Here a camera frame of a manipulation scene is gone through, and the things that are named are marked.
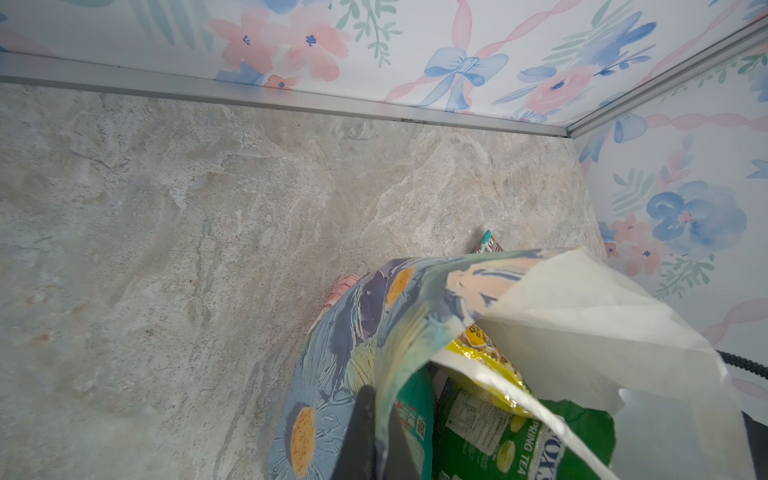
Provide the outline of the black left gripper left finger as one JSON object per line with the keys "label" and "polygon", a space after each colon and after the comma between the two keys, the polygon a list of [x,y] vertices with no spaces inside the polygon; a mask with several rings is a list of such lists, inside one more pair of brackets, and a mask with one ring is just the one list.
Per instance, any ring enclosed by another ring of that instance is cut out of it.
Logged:
{"label": "black left gripper left finger", "polygon": [[332,480],[375,478],[375,391],[363,386],[355,400]]}

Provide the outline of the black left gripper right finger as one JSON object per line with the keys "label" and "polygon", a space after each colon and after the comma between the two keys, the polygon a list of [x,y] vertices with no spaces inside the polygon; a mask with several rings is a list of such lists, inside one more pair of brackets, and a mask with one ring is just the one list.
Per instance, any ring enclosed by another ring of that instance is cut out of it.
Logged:
{"label": "black left gripper right finger", "polygon": [[416,465],[411,456],[406,432],[395,407],[389,418],[388,454],[384,469],[384,480],[419,480]]}

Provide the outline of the teal red Fox's candy bag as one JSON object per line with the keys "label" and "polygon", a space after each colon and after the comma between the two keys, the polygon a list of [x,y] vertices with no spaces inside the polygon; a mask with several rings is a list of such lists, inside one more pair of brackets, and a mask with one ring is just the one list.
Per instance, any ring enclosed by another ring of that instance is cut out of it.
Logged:
{"label": "teal red Fox's candy bag", "polygon": [[416,371],[401,388],[395,403],[407,451],[420,479],[433,473],[433,433],[436,397],[427,366]]}

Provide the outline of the green lime candy bag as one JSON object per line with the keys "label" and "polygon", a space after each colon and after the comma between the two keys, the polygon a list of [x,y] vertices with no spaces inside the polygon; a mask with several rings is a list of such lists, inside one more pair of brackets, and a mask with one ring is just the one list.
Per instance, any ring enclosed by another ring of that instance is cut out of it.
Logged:
{"label": "green lime candy bag", "polygon": [[510,414],[449,381],[433,434],[435,479],[596,479],[541,421]]}

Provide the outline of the yellow lemon candy bag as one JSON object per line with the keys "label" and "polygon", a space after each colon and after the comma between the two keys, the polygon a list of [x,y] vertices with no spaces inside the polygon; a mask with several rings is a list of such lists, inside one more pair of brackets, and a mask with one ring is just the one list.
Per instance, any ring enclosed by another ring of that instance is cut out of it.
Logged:
{"label": "yellow lemon candy bag", "polygon": [[481,400],[510,414],[532,417],[517,400],[517,391],[533,395],[529,386],[479,326],[469,326],[432,361],[459,386]]}

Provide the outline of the floral paper gift bag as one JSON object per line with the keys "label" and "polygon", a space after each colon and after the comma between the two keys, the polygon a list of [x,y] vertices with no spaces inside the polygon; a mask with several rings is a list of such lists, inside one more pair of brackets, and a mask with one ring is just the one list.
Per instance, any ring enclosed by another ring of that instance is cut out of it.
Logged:
{"label": "floral paper gift bag", "polygon": [[311,327],[272,479],[753,479],[721,355],[583,249],[395,259]]}

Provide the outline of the teal mint candy bag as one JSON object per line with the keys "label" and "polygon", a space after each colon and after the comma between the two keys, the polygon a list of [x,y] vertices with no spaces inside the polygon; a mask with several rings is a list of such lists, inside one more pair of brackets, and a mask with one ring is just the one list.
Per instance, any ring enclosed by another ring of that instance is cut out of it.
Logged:
{"label": "teal mint candy bag", "polygon": [[503,252],[503,251],[504,249],[495,239],[491,230],[487,230],[484,233],[480,243],[475,249],[476,253],[496,253],[496,252]]}

